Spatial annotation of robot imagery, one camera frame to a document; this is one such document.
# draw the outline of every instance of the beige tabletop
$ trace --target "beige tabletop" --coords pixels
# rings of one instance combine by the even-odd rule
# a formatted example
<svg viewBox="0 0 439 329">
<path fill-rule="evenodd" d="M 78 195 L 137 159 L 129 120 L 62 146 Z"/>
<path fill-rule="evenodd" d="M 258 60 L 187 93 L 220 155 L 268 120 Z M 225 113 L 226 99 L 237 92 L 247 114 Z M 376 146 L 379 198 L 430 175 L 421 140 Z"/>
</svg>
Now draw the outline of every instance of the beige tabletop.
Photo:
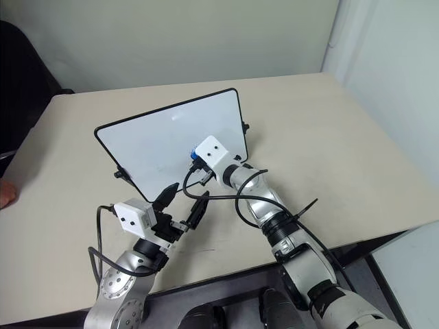
<svg viewBox="0 0 439 329">
<path fill-rule="evenodd" d="M 96 246 L 96 207 L 140 197 L 112 176 L 115 164 L 95 140 L 95 127 L 229 87 L 238 90 L 250 124 L 248 162 L 269 169 L 270 186 L 292 210 L 319 198 L 302 221 L 328 247 L 438 219 L 435 190 L 329 75 L 57 96 L 5 173 L 21 192 L 0 212 L 0 324 L 93 305 L 87 247 Z M 222 192 L 214 181 L 207 188 Z M 185 219 L 192 203 L 179 194 L 167 212 Z M 104 253 L 116 259 L 136 238 L 115 217 L 102 221 Z M 265 237 L 238 219 L 230 200 L 211 202 L 170 258 L 154 291 L 274 261 Z"/>
</svg>

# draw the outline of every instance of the person's hand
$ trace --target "person's hand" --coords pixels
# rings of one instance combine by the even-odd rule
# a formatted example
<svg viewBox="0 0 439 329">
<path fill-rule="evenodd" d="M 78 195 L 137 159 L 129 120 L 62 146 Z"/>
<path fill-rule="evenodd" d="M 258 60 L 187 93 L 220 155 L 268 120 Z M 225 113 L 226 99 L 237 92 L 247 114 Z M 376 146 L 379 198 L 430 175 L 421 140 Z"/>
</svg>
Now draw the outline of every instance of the person's hand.
<svg viewBox="0 0 439 329">
<path fill-rule="evenodd" d="M 5 208 L 16 198 L 16 187 L 0 179 L 0 209 Z"/>
</svg>

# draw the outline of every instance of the wall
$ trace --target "wall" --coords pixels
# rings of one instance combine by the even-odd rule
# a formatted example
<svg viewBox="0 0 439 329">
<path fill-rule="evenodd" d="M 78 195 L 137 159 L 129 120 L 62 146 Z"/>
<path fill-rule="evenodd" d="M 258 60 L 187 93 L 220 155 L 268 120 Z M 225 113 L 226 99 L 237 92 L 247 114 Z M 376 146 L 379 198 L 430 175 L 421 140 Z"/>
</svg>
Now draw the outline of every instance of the wall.
<svg viewBox="0 0 439 329">
<path fill-rule="evenodd" d="M 436 186 L 438 17 L 436 0 L 342 1 L 323 65 Z M 438 236 L 435 222 L 374 253 L 413 329 L 439 328 Z"/>
<path fill-rule="evenodd" d="M 76 92 L 320 71 L 337 0 L 3 0 Z"/>
</svg>

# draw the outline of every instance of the floor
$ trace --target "floor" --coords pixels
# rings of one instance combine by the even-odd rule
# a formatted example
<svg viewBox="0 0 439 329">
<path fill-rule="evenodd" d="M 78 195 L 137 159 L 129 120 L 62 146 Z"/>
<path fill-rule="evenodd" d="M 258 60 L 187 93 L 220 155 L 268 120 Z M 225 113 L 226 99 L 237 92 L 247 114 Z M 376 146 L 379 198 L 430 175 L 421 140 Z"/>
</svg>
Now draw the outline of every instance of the floor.
<svg viewBox="0 0 439 329">
<path fill-rule="evenodd" d="M 381 289 L 372 275 L 366 261 L 360 260 L 346 268 L 359 294 L 376 306 L 382 313 L 394 320 Z M 186 291 L 153 297 L 150 300 L 150 316 L 141 328 L 177 328 L 186 312 L 206 302 L 228 304 L 227 297 L 239 295 L 241 301 L 224 307 L 230 329 L 263 328 L 259 321 L 257 293 L 262 287 L 274 287 L 283 291 L 277 270 L 268 269 L 241 278 L 219 281 Z M 298 312 L 304 328 L 314 329 L 316 325 L 308 312 Z"/>
</svg>

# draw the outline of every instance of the white wall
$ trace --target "white wall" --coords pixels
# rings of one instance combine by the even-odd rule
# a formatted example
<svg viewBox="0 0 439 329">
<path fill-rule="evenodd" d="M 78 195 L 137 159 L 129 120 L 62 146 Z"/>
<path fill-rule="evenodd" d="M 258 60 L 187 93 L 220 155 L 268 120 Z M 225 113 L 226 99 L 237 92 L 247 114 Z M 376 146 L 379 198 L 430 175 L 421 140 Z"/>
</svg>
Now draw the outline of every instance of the white wall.
<svg viewBox="0 0 439 329">
<path fill-rule="evenodd" d="M 337 0 L 2 0 L 76 92 L 320 71 Z"/>
<path fill-rule="evenodd" d="M 323 70 L 439 186 L 439 1 L 343 0 Z M 374 253 L 413 329 L 439 328 L 438 236 L 435 222 Z"/>
</svg>

